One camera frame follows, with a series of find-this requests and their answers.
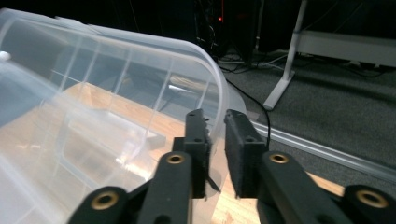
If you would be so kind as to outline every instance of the transparent plastic container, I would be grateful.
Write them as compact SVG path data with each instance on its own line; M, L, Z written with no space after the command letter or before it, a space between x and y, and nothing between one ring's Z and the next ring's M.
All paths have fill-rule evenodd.
M245 111L193 44L10 9L0 12L0 93L2 223L64 223L95 189L137 188L197 108L221 185L223 117ZM218 197L195 202L196 223Z

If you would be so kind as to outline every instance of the black cable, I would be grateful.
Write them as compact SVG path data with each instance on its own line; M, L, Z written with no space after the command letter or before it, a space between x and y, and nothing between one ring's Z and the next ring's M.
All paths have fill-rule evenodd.
M361 8L361 6L363 6L363 2L359 3L353 10L352 12L349 14L349 16L343 21L343 23L341 23L341 25L339 25L333 33L338 32L354 15L355 13Z
M334 2L334 4L332 4L332 6L325 13L323 13L317 20L313 21L311 24L305 26L305 28L303 30L307 30L311 26L313 26L313 25L317 24L319 21L323 20L327 16L327 14L329 14L332 11L332 9L335 8L335 6L337 6L337 4L338 4L338 1Z
M344 69L344 70L347 70L348 72L351 72L351 73L353 73L353 74L355 74L355 75L358 75L359 77L368 77L368 78L380 77L380 76L382 76L382 75L384 75L384 74L386 73L386 71L382 71L382 72L378 72L377 74L374 74L374 75L372 75L372 76L369 76L369 75L364 75L363 73L360 73L360 72L358 72L358 71L356 71L356 70L354 70L354 69L352 69L352 68L344 67L344 66L339 65L339 64L337 64L337 66L338 66L339 68L342 68L342 69Z
M246 95L247 98L249 98L251 101L256 103L264 112L264 115L267 119L267 125L268 125L268 136L267 136L267 147L270 148L270 140L271 140L271 123L270 123L270 116L268 115L268 111L264 108L264 106L256 99L254 99L252 96L247 94L245 91L242 91L239 87L235 86L228 78L226 78L227 82L232 85L234 88L242 92L244 95Z

